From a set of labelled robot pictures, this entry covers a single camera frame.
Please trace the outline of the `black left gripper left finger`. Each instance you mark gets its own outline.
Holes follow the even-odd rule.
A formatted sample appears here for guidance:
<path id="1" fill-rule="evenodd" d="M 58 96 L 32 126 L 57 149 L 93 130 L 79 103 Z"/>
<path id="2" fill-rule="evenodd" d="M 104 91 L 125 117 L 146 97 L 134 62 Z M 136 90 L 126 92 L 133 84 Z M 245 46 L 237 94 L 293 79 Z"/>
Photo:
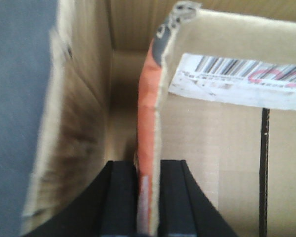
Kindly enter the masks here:
<path id="1" fill-rule="evenodd" d="M 93 182 L 27 237 L 133 237 L 137 174 L 132 162 L 109 161 Z"/>

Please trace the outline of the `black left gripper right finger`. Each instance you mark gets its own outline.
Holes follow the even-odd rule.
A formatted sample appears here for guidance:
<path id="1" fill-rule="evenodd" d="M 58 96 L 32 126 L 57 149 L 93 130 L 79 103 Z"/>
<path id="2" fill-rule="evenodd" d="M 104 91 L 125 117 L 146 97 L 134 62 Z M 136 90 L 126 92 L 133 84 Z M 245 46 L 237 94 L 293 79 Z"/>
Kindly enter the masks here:
<path id="1" fill-rule="evenodd" d="M 236 237 L 211 204 L 185 160 L 161 161 L 160 237 Z"/>

